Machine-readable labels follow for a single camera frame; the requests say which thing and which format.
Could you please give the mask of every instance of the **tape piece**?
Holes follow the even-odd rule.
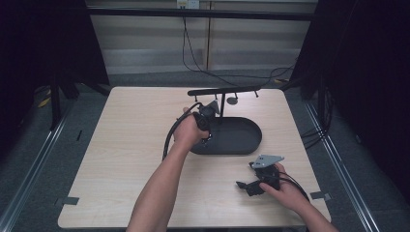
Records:
[[[63,207],[64,205],[76,205],[78,203],[79,198],[78,197],[60,197],[57,198],[55,201],[54,205],[55,206],[60,206]]]
[[[321,191],[311,192],[310,196],[311,196],[311,199],[313,200],[323,198],[325,201],[328,201],[332,199],[332,196],[329,193],[323,193]]]

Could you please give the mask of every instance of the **white wall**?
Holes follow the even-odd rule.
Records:
[[[176,8],[176,0],[88,0],[87,4]],[[201,9],[226,11],[313,13],[315,6],[313,0],[200,1]],[[182,62],[182,18],[92,15],[92,20],[109,74],[186,70]],[[187,28],[201,69],[273,69],[295,62],[308,22],[187,18]],[[187,41],[186,44],[185,60],[194,68]]]

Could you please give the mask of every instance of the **table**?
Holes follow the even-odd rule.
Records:
[[[161,163],[163,143],[184,106],[194,104],[195,88],[116,87],[106,102],[89,147],[58,219],[63,228],[127,227],[134,202]],[[303,225],[268,194],[249,197],[236,181],[256,180],[248,163],[260,154],[284,156],[281,162],[307,193],[320,190],[284,94],[263,89],[238,93],[224,116],[246,117],[263,133],[248,156],[187,156],[170,228],[286,227]],[[199,96],[208,103],[214,96]],[[331,219],[323,199],[312,204]]]

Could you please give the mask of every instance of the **gray carpet floor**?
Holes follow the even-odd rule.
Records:
[[[220,71],[219,75],[239,74],[269,76],[270,71]],[[289,72],[280,78],[286,78]],[[223,77],[238,85],[265,83],[266,79],[250,77]],[[184,87],[228,87],[217,77],[200,72],[164,72],[146,74],[123,74],[110,77],[113,86],[184,86]],[[276,88],[278,84],[269,82],[265,88]],[[54,148],[52,149],[44,169],[36,181],[30,196],[21,211],[13,231],[71,231],[61,229],[57,218],[61,207],[54,203],[58,197],[68,195],[75,174],[81,164],[83,155],[90,142],[96,124],[103,111],[107,97],[93,90],[78,86],[80,96],[73,102],[73,109],[67,118]],[[0,164],[0,213],[16,193],[32,162],[40,151],[51,124],[51,108],[46,105],[37,108],[37,103],[45,93],[36,96],[30,113],[21,129],[21,134],[12,149]],[[297,88],[285,92],[292,115],[300,134],[314,128],[305,102]],[[63,109],[70,103],[62,97]],[[330,136],[347,167],[353,181],[373,213],[380,231],[406,231],[410,229],[410,207],[390,179],[380,171],[371,158],[366,147],[359,144],[355,133],[347,122],[334,111]],[[340,231],[365,231],[349,196],[333,167],[331,160],[321,143],[307,150],[307,154],[319,186],[328,192],[332,199],[327,201],[333,224]],[[92,230],[92,231],[124,231],[124,229]],[[304,231],[303,228],[264,228],[264,229],[231,229],[229,231]]]

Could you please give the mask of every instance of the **power outlet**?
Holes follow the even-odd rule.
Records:
[[[188,0],[188,9],[199,10],[199,0]]]
[[[177,9],[187,9],[188,0],[177,0]]]

